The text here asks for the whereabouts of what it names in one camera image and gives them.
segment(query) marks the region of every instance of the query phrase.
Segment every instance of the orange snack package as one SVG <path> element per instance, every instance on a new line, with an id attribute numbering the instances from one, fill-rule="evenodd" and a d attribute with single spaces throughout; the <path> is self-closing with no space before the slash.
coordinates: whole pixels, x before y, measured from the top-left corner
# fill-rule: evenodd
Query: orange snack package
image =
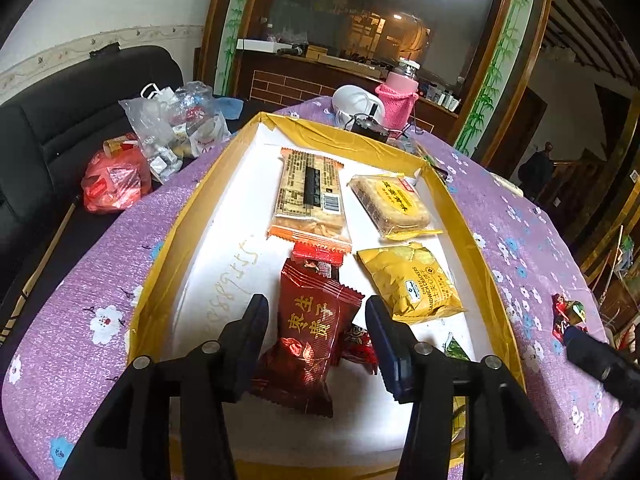
<path id="1" fill-rule="evenodd" d="M 332 158 L 283 148 L 284 169 L 269 234 L 340 253 L 351 252 L 338 172 Z"/>

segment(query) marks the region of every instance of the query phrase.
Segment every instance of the brick pattern wall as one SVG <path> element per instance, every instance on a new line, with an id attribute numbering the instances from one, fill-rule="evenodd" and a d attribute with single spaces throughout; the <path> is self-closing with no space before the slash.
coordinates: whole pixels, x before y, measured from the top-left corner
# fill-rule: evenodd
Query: brick pattern wall
<path id="1" fill-rule="evenodd" d="M 334 95 L 335 89 L 302 79 L 254 70 L 251 99 L 286 106 L 299 105 L 321 95 Z"/>

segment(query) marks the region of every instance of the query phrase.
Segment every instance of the barcode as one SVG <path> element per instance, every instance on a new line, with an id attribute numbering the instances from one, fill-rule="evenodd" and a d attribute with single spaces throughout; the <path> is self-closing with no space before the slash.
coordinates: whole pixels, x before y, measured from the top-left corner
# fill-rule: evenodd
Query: barcode
<path id="1" fill-rule="evenodd" d="M 340 195 L 335 193 L 322 194 L 322 211 L 325 213 L 340 214 Z"/>

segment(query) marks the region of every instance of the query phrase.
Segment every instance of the yellow label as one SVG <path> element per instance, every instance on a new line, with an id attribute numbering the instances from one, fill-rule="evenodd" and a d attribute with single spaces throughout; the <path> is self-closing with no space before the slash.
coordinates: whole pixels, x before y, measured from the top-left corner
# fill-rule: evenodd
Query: yellow label
<path id="1" fill-rule="evenodd" d="M 415 203 L 409 197 L 409 192 L 389 180 L 376 182 L 376 191 L 394 209 L 405 215 L 415 213 Z"/>

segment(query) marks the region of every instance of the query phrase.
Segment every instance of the purple tablecloth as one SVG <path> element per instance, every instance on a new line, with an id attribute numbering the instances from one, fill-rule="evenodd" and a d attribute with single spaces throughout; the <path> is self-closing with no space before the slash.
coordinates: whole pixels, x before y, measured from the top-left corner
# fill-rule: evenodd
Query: purple tablecloth
<path id="1" fill-rule="evenodd" d="M 334 124 L 330 98 L 280 112 Z M 523 360 L 527 392 L 571 463 L 604 435 L 617 403 L 576 371 L 551 335 L 551 295 L 581 301 L 604 340 L 580 270 L 548 216 L 436 137 L 415 133 L 450 173 L 448 189 L 494 274 Z M 2 411 L 20 453 L 55 479 L 73 444 L 126 366 L 127 329 L 142 283 L 178 213 L 222 147 L 124 212 L 64 279 L 18 346 L 2 383 Z"/>

